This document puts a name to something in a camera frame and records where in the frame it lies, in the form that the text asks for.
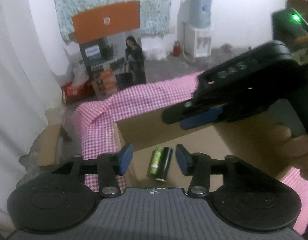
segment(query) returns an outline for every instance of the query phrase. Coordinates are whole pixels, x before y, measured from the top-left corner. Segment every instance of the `gray textured surface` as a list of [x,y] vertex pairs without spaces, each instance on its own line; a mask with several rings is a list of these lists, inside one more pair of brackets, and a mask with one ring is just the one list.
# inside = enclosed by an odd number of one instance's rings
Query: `gray textured surface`
[[292,229],[268,234],[244,232],[224,223],[208,203],[184,195],[182,189],[135,189],[101,201],[84,223],[53,235],[22,231],[10,240],[301,240]]

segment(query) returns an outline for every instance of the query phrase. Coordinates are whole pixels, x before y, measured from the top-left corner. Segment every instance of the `green light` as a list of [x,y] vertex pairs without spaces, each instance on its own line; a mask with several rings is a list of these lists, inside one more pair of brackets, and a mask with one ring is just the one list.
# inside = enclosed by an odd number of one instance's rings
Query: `green light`
[[296,14],[292,14],[292,17],[295,21],[299,21],[300,20],[300,17]]

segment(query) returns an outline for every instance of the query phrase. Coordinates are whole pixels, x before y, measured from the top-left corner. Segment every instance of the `hand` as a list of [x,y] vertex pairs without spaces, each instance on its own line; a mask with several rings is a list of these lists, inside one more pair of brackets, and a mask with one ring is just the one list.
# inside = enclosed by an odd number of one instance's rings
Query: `hand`
[[293,138],[289,128],[278,125],[273,130],[273,136],[279,136],[277,152],[287,156],[290,163],[300,169],[302,178],[308,180],[308,135]]

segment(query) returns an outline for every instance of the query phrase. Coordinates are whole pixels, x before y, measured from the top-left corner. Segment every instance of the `battery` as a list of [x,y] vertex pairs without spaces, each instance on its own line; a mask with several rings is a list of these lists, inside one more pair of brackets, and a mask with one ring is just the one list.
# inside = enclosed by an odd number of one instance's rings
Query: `battery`
[[156,147],[153,153],[152,163],[150,167],[150,174],[155,175],[157,172],[159,161],[161,159],[161,150],[162,150],[162,147]]
[[159,161],[159,166],[157,169],[155,180],[166,182],[172,155],[173,155],[173,149],[169,147],[164,147],[163,152],[161,153],[161,159]]

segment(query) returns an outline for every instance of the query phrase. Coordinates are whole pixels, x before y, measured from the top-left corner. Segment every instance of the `red bottle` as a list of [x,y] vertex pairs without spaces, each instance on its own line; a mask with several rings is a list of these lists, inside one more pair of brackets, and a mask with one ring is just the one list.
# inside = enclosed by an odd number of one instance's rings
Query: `red bottle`
[[173,56],[174,57],[180,56],[180,43],[179,43],[179,41],[174,42]]

